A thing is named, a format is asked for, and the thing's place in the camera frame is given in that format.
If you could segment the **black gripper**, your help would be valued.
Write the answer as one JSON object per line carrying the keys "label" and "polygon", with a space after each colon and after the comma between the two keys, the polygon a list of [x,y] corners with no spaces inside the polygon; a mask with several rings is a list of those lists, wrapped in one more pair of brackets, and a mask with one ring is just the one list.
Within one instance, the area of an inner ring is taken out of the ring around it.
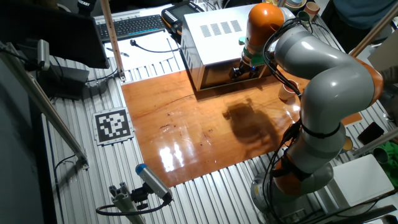
{"label": "black gripper", "polygon": [[239,67],[232,68],[230,77],[238,78],[242,73],[249,73],[249,78],[259,78],[259,71],[264,65],[265,61],[260,57],[242,58]]}

